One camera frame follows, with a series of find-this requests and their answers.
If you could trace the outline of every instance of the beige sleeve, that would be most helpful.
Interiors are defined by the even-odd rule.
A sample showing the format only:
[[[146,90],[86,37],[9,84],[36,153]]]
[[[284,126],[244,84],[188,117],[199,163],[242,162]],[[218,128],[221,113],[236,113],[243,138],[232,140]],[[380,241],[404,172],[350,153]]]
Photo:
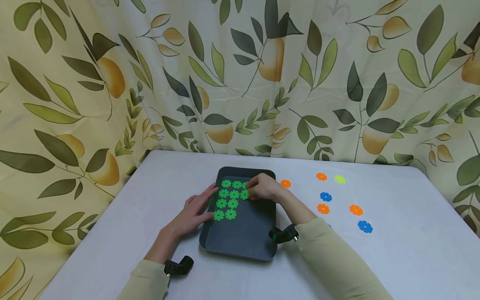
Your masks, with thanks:
[[[322,219],[296,226],[303,258],[335,300],[392,300],[363,259]]]
[[[162,300],[170,281],[164,268],[164,264],[139,261],[117,300]]]

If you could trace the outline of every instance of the right hand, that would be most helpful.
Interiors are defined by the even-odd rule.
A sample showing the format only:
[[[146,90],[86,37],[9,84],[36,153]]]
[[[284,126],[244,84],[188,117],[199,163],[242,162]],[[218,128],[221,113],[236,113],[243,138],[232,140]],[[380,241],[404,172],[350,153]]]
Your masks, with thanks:
[[[275,203],[278,203],[281,193],[286,191],[280,183],[264,173],[250,179],[245,187],[251,200],[271,199]]]

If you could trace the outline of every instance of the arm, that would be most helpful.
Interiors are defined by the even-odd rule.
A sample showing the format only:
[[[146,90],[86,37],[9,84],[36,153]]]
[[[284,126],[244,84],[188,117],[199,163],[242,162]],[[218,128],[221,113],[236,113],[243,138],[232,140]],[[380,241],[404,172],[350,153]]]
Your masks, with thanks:
[[[185,201],[178,216],[160,230],[152,248],[132,271],[117,300],[163,299],[170,279],[163,271],[165,262],[172,257],[182,236],[213,218],[213,213],[200,213],[217,190],[215,184],[212,184],[199,196],[193,195]]]
[[[260,174],[246,185],[252,200],[280,204],[299,233],[302,256],[336,300],[391,300],[364,260],[290,191]]]

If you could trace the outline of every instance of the green flower-shaped disc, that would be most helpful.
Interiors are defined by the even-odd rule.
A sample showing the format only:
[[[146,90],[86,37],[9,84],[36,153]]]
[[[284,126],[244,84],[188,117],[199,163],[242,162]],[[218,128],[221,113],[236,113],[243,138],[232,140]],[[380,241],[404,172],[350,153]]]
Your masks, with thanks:
[[[227,220],[233,220],[237,217],[237,212],[234,209],[229,209],[227,212],[225,212],[225,218]]]
[[[232,182],[231,182],[230,180],[225,179],[224,181],[222,181],[222,186],[223,186],[224,188],[229,188],[230,185],[232,185]]]
[[[242,183],[241,183],[241,181],[235,180],[235,181],[232,183],[232,186],[233,186],[234,189],[239,189],[239,188],[241,188]]]
[[[240,193],[238,191],[233,190],[230,192],[231,199],[236,200],[238,197],[240,197]]]
[[[248,195],[248,190],[243,190],[243,191],[241,191],[241,193],[240,193],[240,198],[241,198],[242,200],[247,200],[248,197],[249,197],[249,195]]]
[[[227,204],[230,208],[237,208],[239,206],[239,202],[237,200],[230,200]]]
[[[215,221],[221,221],[225,217],[225,213],[222,212],[221,210],[216,210],[213,216],[213,220]]]
[[[226,198],[228,197],[228,190],[220,190],[218,192],[218,195],[220,196],[220,198]]]
[[[227,206],[227,201],[225,199],[218,199],[216,202],[216,206],[218,208],[224,208],[225,206]]]

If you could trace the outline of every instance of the curtain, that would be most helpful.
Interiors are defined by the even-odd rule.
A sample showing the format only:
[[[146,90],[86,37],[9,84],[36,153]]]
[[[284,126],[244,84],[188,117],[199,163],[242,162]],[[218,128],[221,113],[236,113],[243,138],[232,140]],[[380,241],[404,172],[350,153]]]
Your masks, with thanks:
[[[479,233],[475,0],[7,0],[0,15],[0,299],[38,297],[156,149],[416,167]]]

